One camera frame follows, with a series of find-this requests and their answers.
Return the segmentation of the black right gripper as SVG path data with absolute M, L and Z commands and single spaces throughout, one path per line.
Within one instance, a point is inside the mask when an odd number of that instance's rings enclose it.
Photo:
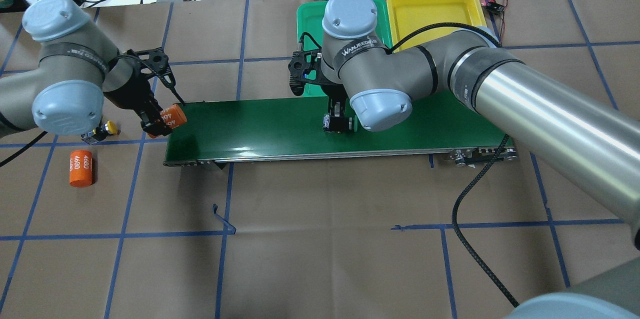
M 288 63 L 290 91 L 295 96 L 302 96 L 306 85 L 316 85 L 327 95 L 327 117 L 348 118 L 346 114 L 346 91 L 342 84 L 329 80 L 322 72 L 322 51 L 320 48 L 304 50 L 304 42 L 297 44 Z

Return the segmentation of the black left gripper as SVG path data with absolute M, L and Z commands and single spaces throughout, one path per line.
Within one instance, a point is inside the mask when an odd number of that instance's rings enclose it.
M 154 96 L 150 80 L 156 77 L 170 88 L 175 87 L 175 77 L 164 48 L 127 50 L 109 61 L 109 69 L 102 84 L 105 97 L 119 109 L 135 112 L 144 132 L 162 132 L 162 107 Z

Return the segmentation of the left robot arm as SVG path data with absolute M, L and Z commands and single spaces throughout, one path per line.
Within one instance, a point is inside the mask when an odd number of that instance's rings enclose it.
M 39 128 L 58 136 L 96 129 L 109 100 L 135 112 L 151 137 L 168 136 L 150 79 L 176 94 L 162 47 L 121 51 L 73 0 L 39 0 L 25 10 L 23 29 L 39 43 L 38 66 L 0 84 L 2 137 Z

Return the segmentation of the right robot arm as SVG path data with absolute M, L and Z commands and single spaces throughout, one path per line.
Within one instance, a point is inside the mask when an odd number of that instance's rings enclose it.
M 288 64 L 295 96 L 322 87 L 343 109 L 350 101 L 362 127 L 381 132 L 412 113 L 412 103 L 448 90 L 467 109 L 505 132 L 489 162 L 462 190 L 452 228 L 478 266 L 514 307 L 511 319 L 637 319 L 639 260 L 519 303 L 464 237 L 463 198 L 505 151 L 510 136 L 631 228 L 639 246 L 639 122 L 527 66 L 486 27 L 441 22 L 414 30 L 393 47 L 375 32 L 373 0 L 329 0 L 323 39 L 299 48 Z

